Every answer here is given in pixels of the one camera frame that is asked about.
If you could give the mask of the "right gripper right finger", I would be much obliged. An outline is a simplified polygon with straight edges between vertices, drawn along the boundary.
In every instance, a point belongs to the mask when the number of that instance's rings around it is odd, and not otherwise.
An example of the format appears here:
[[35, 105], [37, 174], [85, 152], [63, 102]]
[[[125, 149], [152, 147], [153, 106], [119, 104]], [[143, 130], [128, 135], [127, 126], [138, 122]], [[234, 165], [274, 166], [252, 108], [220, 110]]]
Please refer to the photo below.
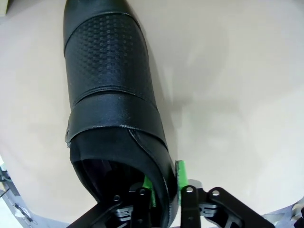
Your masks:
[[206, 192], [189, 184], [185, 161], [175, 162], [181, 228], [200, 228], [201, 218], [218, 228], [272, 228], [273, 224], [221, 187]]

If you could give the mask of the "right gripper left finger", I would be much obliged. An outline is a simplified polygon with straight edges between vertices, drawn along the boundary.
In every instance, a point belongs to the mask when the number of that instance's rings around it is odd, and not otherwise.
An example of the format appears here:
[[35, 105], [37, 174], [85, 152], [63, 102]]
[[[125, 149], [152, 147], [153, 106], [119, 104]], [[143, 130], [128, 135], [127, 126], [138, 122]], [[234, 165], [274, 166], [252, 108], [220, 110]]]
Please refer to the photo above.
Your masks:
[[118, 192], [99, 202], [69, 225], [70, 228], [151, 228], [151, 211], [156, 206], [152, 182], [144, 177], [131, 191]]

